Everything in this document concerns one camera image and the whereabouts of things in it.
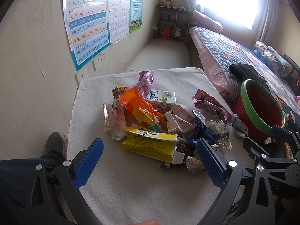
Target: blue jeans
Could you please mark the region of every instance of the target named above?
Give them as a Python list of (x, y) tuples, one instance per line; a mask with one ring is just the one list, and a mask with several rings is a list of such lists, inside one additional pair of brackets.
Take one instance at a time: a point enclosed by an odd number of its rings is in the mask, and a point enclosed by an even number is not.
[(14, 159), (0, 161), (0, 214), (10, 224), (24, 224), (25, 205), (29, 185), (35, 167), (43, 164), (47, 167), (59, 166), (64, 159), (56, 154), (50, 153), (36, 159)]

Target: shoe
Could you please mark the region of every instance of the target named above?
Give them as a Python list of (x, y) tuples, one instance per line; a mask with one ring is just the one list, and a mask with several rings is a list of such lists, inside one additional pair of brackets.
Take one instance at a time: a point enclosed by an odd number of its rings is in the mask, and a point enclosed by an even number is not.
[(68, 139), (61, 132), (53, 132), (47, 139), (46, 151), (47, 154), (54, 153), (62, 156), (64, 160), (67, 158)]

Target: purple plastic wrapper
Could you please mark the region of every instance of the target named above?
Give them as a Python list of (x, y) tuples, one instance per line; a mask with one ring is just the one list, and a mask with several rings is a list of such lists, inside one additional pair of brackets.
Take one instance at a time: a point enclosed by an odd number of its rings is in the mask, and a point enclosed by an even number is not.
[(198, 89), (192, 99), (194, 100), (195, 107), (201, 110), (216, 110), (218, 117), (227, 125), (231, 125), (233, 120), (232, 115), (211, 95)]
[(149, 94), (151, 87), (153, 85), (153, 74), (152, 70), (150, 71), (142, 71), (139, 73), (139, 82), (135, 85), (131, 85), (124, 89), (124, 92), (128, 91), (132, 87), (136, 86), (137, 91), (139, 92), (142, 99), (146, 100), (147, 95)]

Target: poster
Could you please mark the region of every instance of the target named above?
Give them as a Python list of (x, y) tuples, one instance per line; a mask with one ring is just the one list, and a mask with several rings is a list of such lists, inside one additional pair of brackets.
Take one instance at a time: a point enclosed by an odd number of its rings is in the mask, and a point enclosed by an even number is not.
[(143, 0), (130, 0), (130, 33), (142, 27), (142, 9)]
[(63, 0), (64, 22), (78, 71), (110, 45), (107, 0)]
[(130, 0), (108, 0), (110, 43), (129, 34)]

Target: mattress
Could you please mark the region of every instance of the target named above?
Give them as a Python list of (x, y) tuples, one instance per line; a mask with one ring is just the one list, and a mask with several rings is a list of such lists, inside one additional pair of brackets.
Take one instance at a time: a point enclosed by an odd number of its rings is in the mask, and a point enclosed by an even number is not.
[(300, 115), (300, 108), (294, 100), (294, 93), (287, 82), (276, 76), (250, 50), (227, 38), (201, 27), (189, 30), (199, 52), (203, 71), (221, 96), (235, 103), (240, 93), (240, 82), (230, 72), (231, 64), (250, 64), (262, 76), (271, 93), (274, 93), (284, 104)]

